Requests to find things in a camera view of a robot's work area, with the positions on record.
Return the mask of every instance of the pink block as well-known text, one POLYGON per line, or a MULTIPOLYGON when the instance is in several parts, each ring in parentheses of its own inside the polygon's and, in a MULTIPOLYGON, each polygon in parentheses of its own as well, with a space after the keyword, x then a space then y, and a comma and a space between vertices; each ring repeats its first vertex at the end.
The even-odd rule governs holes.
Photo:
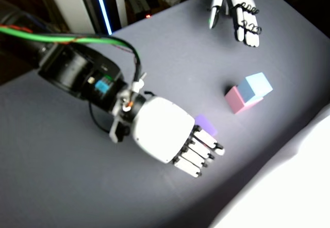
POLYGON ((263 100, 263 97, 261 97, 260 99, 252 103, 246 104, 236 86, 230 89, 225 98, 234 113, 239 113, 241 111, 247 110, 256 105, 261 100, 263 100))

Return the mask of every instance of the table surface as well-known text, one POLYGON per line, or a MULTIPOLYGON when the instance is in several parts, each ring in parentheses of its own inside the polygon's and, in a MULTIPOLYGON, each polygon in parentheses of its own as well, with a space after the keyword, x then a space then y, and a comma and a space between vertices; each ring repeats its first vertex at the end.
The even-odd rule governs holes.
MULTIPOLYGON (((189 0, 115 33, 138 50, 145 90, 203 114, 219 131, 226 154, 198 179, 149 157, 131 138, 113 144, 92 123, 86 102, 36 72, 2 86, 1 226, 206 227, 258 170, 251 162, 278 150, 329 94, 330 40, 283 0, 255 2, 259 48, 236 42, 230 18, 209 30, 211 0, 189 0), (232 114, 225 89, 257 72, 274 90, 232 114)), ((92 47, 131 79, 132 55, 92 47)), ((105 113, 97 116, 111 123, 105 113)))

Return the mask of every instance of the blue cube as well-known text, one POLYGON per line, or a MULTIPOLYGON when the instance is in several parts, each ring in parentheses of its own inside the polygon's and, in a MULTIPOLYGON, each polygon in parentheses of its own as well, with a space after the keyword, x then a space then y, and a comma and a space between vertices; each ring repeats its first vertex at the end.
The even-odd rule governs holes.
POLYGON ((237 89, 245 103, 252 103, 273 90, 266 76, 260 72, 246 77, 237 89))

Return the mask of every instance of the blue light strip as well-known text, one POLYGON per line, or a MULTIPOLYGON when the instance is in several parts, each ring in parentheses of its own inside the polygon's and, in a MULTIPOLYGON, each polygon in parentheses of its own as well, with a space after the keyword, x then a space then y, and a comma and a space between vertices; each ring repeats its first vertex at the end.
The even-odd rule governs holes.
POLYGON ((100 3, 100 6, 101 6, 101 10, 102 10, 103 18, 104 18, 104 21, 105 21, 105 25, 107 26, 108 34, 111 35, 112 31, 111 31, 107 11, 106 11, 105 6, 104 6, 104 2, 103 2, 103 0, 98 0, 98 2, 100 3))

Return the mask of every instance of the robotic arm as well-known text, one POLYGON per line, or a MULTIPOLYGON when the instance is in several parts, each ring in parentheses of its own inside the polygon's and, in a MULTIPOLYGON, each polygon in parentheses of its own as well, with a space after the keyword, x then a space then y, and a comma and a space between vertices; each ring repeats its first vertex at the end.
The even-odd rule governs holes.
MULTIPOLYGON (((55 36, 59 34, 50 33, 54 29, 43 21, 0 0, 0 50, 15 54, 19 48, 21 53, 17 56, 38 69, 41 77, 111 114, 114 122, 109 137, 113 142, 131 134, 149 155, 193 177, 201 175, 202 168, 215 158, 214 154, 224 154, 224 148, 195 125, 183 109, 162 97, 152 95, 146 99, 139 93, 145 75, 140 76, 137 54, 135 77, 129 85, 114 62, 78 44, 79 39, 88 39, 87 35, 63 41, 55 36)), ((104 40, 120 42, 136 52, 121 39, 104 40)))
MULTIPOLYGON (((214 28, 219 19, 220 8, 223 0, 213 0, 211 4, 210 29, 214 28)), ((254 0, 227 0, 234 21, 235 37, 238 41, 244 41, 246 45, 258 47, 261 27, 258 26, 254 0)))

